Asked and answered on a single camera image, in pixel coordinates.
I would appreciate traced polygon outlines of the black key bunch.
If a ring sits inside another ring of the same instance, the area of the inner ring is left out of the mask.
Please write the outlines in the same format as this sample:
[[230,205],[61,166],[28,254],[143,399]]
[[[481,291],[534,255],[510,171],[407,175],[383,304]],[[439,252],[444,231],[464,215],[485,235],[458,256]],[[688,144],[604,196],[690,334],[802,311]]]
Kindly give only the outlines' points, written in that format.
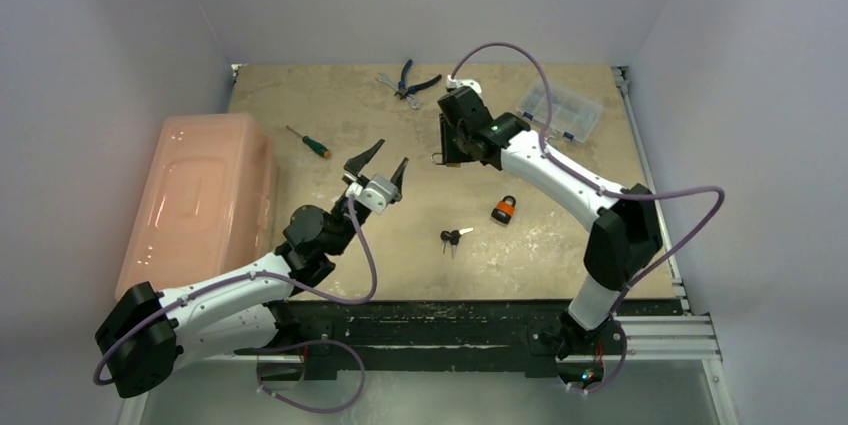
[[474,230],[473,227],[461,228],[455,230],[443,230],[440,233],[440,240],[442,243],[442,253],[445,253],[447,250],[450,250],[451,258],[454,259],[456,257],[458,244],[461,238],[472,232]]

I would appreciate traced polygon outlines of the orange black padlock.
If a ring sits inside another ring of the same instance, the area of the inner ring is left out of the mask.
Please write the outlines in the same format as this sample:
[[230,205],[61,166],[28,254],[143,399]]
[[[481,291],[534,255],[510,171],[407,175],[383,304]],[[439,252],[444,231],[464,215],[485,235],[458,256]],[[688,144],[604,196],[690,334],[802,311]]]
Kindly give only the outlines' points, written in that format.
[[498,223],[508,225],[515,213],[517,200],[512,195],[505,195],[492,209],[490,217]]

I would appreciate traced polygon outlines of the brass padlock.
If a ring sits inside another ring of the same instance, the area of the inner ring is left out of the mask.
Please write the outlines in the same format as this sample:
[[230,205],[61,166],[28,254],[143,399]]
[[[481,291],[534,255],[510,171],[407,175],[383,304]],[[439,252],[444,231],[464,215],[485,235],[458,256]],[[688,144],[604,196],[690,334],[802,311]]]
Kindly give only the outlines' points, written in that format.
[[452,155],[445,155],[443,152],[434,152],[430,156],[430,161],[436,166],[459,167],[461,165],[461,161],[457,162]]

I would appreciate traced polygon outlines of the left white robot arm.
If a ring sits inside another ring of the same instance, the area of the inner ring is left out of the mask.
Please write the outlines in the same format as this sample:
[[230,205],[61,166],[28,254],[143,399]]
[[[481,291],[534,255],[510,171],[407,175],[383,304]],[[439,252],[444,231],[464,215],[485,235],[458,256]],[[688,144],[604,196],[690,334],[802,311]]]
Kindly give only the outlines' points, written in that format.
[[245,266],[198,283],[157,290],[148,282],[128,288],[95,333],[102,353],[93,372],[97,386],[112,385],[122,398],[148,392],[178,367],[217,354],[210,334],[226,335],[233,349],[260,342],[284,354],[297,344],[298,327],[274,316],[268,305],[300,292],[350,305],[317,286],[335,269],[333,258],[359,240],[368,267],[376,268],[362,226],[402,199],[409,164],[403,158],[389,176],[362,175],[383,145],[378,140],[347,160],[346,189],[331,210],[297,208],[283,231],[284,241]]

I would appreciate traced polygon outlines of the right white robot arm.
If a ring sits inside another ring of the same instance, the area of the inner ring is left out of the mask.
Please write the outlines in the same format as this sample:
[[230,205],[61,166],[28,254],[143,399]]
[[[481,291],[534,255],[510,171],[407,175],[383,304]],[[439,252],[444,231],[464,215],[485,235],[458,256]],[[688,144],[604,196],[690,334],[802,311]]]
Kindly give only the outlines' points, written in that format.
[[479,162],[508,172],[551,198],[588,231],[587,276],[562,313],[559,331],[545,339],[560,358],[594,349],[617,300],[663,247],[649,189],[641,184],[626,188],[568,161],[522,118],[510,112],[492,116],[469,86],[448,91],[438,106],[443,164]]

